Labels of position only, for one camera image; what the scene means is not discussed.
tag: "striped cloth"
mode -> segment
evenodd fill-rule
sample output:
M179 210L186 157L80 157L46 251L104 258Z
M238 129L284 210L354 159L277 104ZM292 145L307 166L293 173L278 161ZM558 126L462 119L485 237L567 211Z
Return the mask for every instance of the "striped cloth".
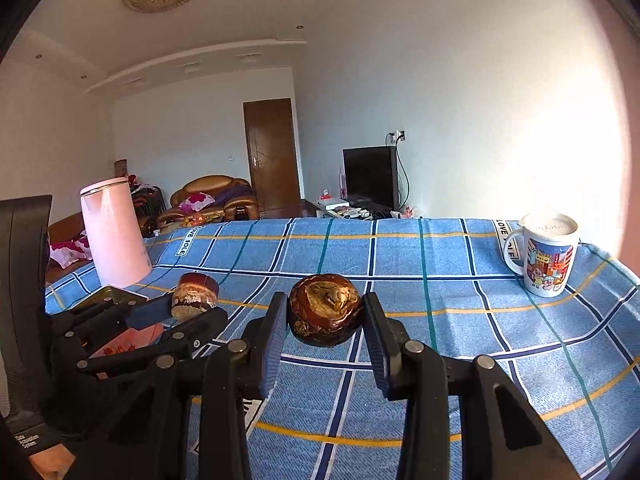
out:
M500 256L514 222L408 219L374 222L283 219L204 226L149 240L153 271L130 290L155 297L189 270L218 280L229 314L210 353L264 314L274 292L301 277L335 272L375 291L409 336L443 355L492 355L526 394L583 478L605 478L640 426L638 278L607 253L581 244L566 290L524 291ZM522 248L512 247L518 257ZM50 314L100 283L93 266L47 289ZM196 478L198 399L188 478ZM461 477L460 412L450 397L452 479ZM331 349L287 335L270 398L247 415L255 479L393 479L404 402L376 388L362 332Z

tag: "pink tumbler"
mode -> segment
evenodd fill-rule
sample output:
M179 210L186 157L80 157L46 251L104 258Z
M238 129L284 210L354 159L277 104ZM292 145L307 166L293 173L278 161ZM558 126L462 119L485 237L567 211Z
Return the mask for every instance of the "pink tumbler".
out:
M126 177L85 187L80 191L80 204L100 283L125 287L148 275L151 261Z

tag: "black flat screen tv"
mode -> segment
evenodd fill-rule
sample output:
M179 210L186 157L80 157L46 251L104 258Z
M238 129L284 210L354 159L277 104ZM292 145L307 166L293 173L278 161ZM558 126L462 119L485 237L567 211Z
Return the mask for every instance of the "black flat screen tv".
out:
M398 159L395 146L342 150L347 198L358 207L398 210Z

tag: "sofa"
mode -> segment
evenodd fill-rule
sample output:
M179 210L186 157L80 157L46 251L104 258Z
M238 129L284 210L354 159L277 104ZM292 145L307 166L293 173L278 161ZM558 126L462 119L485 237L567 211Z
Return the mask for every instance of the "sofa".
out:
M158 227L163 227L172 222L183 222L193 213L185 213L178 206L194 193L206 193L215 197L218 193L231 186L251 186L244 178L233 178L227 175L207 175L201 176L196 180L192 180L171 195L171 208L158 216ZM258 199L255 194L233 198L225 203L225 205L210 205L201 209L198 214L213 218L219 216L225 221L236 219L236 213L244 210L249 220L257 220L260 218L258 210Z

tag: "brown wooden door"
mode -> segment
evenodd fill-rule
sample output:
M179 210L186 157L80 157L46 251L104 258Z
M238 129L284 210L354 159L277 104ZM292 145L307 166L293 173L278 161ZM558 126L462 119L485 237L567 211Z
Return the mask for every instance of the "brown wooden door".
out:
M291 99L244 103L244 129L260 211L299 205Z

